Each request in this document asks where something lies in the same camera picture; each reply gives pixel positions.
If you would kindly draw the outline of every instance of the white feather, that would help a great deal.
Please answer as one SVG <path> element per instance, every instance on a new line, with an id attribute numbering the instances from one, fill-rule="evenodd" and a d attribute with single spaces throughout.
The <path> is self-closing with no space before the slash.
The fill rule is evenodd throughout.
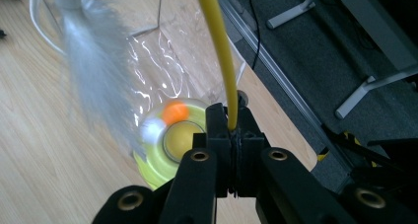
<path id="1" fill-rule="evenodd" d="M 89 126 L 103 122 L 116 142 L 145 158 L 133 130 L 126 28 L 104 0 L 83 0 L 61 15 L 72 83 Z"/>

